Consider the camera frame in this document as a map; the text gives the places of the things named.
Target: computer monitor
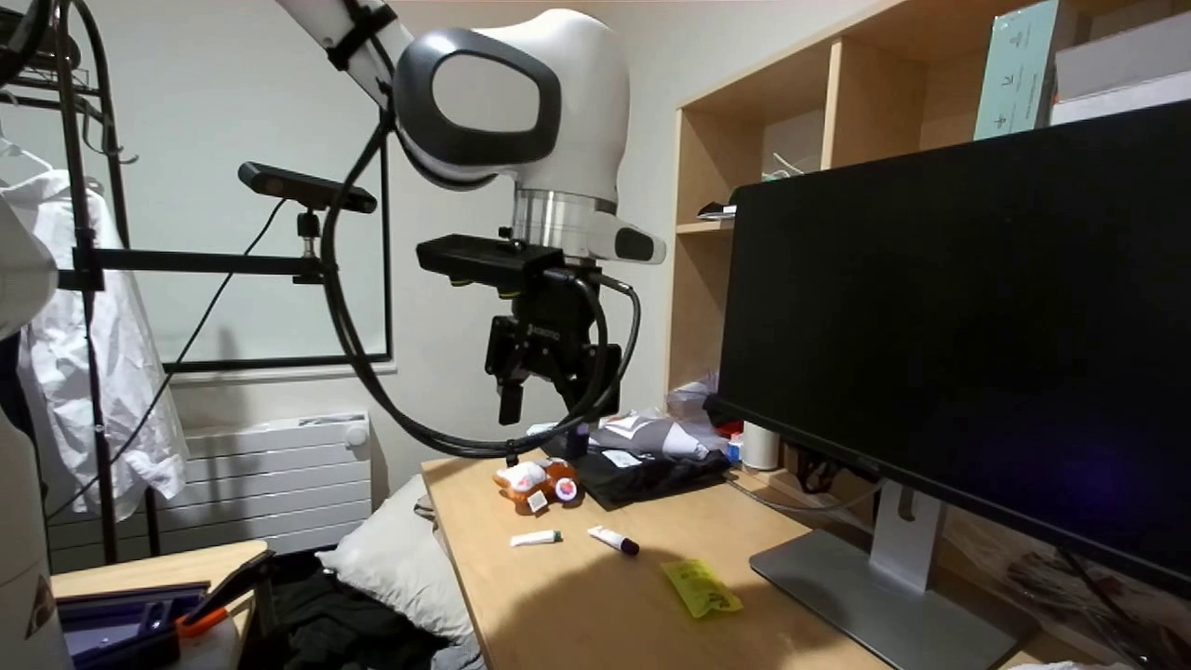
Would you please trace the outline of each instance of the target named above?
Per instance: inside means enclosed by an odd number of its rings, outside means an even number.
[[[1191,104],[732,201],[718,413],[1191,594]],[[1022,623],[960,623],[922,580],[939,509],[913,538],[891,491],[881,554],[812,531],[752,567],[898,665],[1007,654]]]

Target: black metal rack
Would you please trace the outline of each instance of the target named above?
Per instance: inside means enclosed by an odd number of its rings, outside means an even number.
[[[0,90],[0,104],[23,107],[49,107],[61,110],[64,126],[64,151],[67,151],[67,178],[69,178],[69,223],[76,223],[76,268],[61,273],[64,291],[83,295],[83,316],[94,325],[94,299],[105,291],[109,268],[129,273],[249,273],[249,274],[320,274],[322,263],[317,257],[243,257],[243,252],[160,252],[160,248],[129,248],[129,223],[126,223],[126,197],[123,197],[123,144],[114,130],[114,102],[110,102],[110,74],[109,52],[100,41],[100,26],[84,0],[33,0],[30,12],[49,6],[49,30],[41,37],[38,69],[41,79],[11,79]],[[77,13],[89,44],[89,68],[97,85],[77,85],[76,68],[83,63],[77,44],[69,41],[69,13]],[[123,248],[97,248],[89,231],[89,197],[84,197],[84,167],[83,167],[83,121],[100,126],[100,156],[109,165],[109,201],[110,218],[119,231]],[[367,353],[367,361],[386,361],[391,343],[391,193],[386,193],[386,150],[378,150],[378,218],[384,218],[384,353]],[[105,403],[100,403],[100,363],[94,340],[84,334],[89,356],[89,409],[94,409],[94,446],[97,446],[97,489],[100,489],[100,537],[105,537],[105,561],[119,561],[114,538],[114,499],[110,499],[110,444],[105,434]],[[289,361],[219,361],[219,363],[169,363],[169,371],[193,371],[193,370],[284,370],[284,363],[341,363],[347,356],[289,356]],[[160,552],[157,531],[157,494],[145,491],[145,523],[150,523],[150,552]]]
[[[77,13],[89,44],[89,63],[97,74],[97,85],[77,85],[77,44],[69,41],[69,13]],[[38,44],[38,69],[49,79],[17,74],[5,82],[5,104],[17,107],[49,107],[61,110],[64,121],[64,151],[67,151],[67,174],[69,174],[69,218],[76,218],[76,241],[77,257],[94,252],[89,234],[89,203],[84,203],[84,170],[83,170],[83,121],[100,126],[100,156],[109,165],[109,201],[114,231],[126,245],[126,201],[123,201],[123,156],[119,156],[119,130],[114,130],[114,104],[110,104],[110,79],[109,79],[109,52],[97,30],[94,12],[83,0],[49,0],[49,30]],[[100,273],[64,273],[61,286],[83,291],[84,325],[94,320],[94,299],[100,291]],[[105,438],[105,409],[100,409],[100,379],[97,379],[97,348],[84,345],[89,356],[89,404],[94,404],[94,438],[97,438],[97,489],[100,489],[100,537],[105,537],[105,561],[114,561],[114,502],[110,502],[110,446]]]

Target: black monitor screen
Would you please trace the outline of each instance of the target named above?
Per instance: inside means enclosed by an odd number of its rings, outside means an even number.
[[[718,404],[1191,594],[1191,104],[743,187]]]

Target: monitor stand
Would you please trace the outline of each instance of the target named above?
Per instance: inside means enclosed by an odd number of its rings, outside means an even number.
[[[754,554],[752,571],[891,665],[997,665],[1038,624],[990,594],[955,604],[929,588],[939,523],[939,499],[881,480],[872,552],[819,527]]]

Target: white wall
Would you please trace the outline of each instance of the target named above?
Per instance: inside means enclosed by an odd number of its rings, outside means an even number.
[[[607,18],[634,68],[634,130],[620,167],[620,214],[652,234],[669,234],[672,218],[672,107],[737,69],[780,52],[806,30],[821,30],[872,0],[660,0],[585,6]],[[399,2],[412,30],[500,26],[537,13],[531,0],[415,0]],[[154,226],[181,214],[263,218],[263,201],[243,197],[233,165],[286,160],[317,174],[341,174],[372,121],[367,102],[334,74],[320,47],[272,0],[100,0],[94,2],[110,52],[126,167],[129,223]],[[26,144],[56,156],[56,126],[26,130]],[[443,193],[396,160],[396,370],[386,388],[412,417],[466,434],[494,432],[494,392],[485,375],[487,316],[502,314],[490,291],[459,291],[412,260],[419,239],[443,231],[490,234],[505,223],[505,183],[481,193]],[[611,263],[642,299],[642,343],[625,379],[625,409],[661,404],[669,263]],[[613,334],[625,310],[607,299]],[[544,383],[528,388],[528,419],[558,417],[558,398]],[[181,419],[254,423],[267,417],[334,413],[367,404],[348,375],[280,375],[179,388]],[[415,446],[375,413],[386,480],[406,480],[433,450]]]

